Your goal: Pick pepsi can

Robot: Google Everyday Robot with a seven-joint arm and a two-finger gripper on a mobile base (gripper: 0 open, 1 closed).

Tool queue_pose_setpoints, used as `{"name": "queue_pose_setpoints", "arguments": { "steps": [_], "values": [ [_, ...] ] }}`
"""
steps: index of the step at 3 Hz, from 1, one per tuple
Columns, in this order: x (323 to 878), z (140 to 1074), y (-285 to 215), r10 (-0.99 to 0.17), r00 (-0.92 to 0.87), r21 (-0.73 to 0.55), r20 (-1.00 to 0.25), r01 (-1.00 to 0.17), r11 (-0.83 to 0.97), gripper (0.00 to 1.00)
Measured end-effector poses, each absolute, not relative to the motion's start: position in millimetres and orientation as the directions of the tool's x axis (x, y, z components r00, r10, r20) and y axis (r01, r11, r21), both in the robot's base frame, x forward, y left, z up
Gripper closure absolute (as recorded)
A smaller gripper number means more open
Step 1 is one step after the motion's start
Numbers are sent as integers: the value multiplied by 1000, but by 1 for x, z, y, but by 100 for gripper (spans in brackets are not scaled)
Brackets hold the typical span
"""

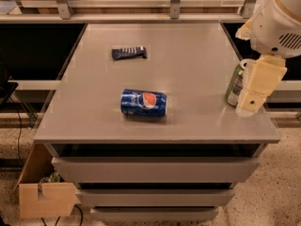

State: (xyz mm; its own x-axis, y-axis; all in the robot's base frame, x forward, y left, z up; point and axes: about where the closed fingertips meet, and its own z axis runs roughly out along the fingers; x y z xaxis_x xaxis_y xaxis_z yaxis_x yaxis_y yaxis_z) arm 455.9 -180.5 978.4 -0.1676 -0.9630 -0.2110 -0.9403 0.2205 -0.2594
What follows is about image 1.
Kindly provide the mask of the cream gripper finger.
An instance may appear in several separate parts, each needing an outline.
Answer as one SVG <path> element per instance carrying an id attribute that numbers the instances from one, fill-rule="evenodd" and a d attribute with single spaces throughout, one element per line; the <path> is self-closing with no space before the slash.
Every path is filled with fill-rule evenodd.
<path id="1" fill-rule="evenodd" d="M 266 97 L 262 94 L 242 92 L 238 98 L 236 113 L 241 117 L 251 117 L 258 112 L 265 101 Z"/>

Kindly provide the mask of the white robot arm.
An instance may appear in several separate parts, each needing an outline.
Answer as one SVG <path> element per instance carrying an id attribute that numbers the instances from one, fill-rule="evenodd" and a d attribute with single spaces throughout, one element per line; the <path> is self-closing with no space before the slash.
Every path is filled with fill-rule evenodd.
<path id="1" fill-rule="evenodd" d="M 286 60 L 301 55 L 301 0 L 265 0 L 236 32 L 261 56 L 246 64 L 236 113 L 251 117 L 287 72 Z"/>

